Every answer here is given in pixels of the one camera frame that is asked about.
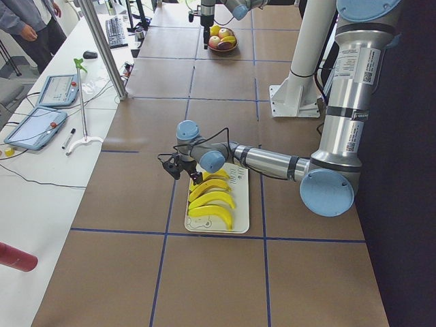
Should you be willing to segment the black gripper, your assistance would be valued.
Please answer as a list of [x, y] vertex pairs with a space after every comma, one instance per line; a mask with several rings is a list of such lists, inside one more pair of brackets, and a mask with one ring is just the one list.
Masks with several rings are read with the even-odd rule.
[[213, 15], [201, 15], [200, 24], [204, 27], [203, 31], [203, 44], [204, 49], [208, 49], [208, 43], [210, 39], [210, 28], [214, 25], [214, 16]]
[[189, 177], [191, 178], [193, 185], [199, 185], [203, 182], [202, 172], [197, 171], [197, 162], [195, 160], [193, 161], [182, 160], [181, 166], [182, 169], [189, 174]]

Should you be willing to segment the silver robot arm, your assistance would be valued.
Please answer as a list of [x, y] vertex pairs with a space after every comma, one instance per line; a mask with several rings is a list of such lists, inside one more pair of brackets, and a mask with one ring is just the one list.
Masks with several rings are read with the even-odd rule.
[[[203, 27], [204, 49], [208, 48], [208, 41], [211, 36], [211, 27], [215, 22], [215, 0], [201, 0], [200, 5], [197, 5], [196, 13], [200, 17], [200, 25]], [[262, 8], [266, 5], [272, 5], [273, 1], [268, 0], [227, 0], [221, 3], [228, 9], [232, 16], [237, 20], [242, 20], [248, 11], [254, 8]]]
[[300, 197], [317, 215], [346, 212], [358, 191], [358, 147], [384, 51], [396, 39], [400, 1], [308, 1], [289, 76], [270, 87], [272, 115], [316, 117], [316, 76], [329, 35], [339, 47], [318, 150], [310, 158], [274, 153], [227, 141], [212, 143], [198, 125], [183, 121], [165, 169], [187, 172], [199, 183], [202, 172], [238, 163], [264, 176], [300, 183]]

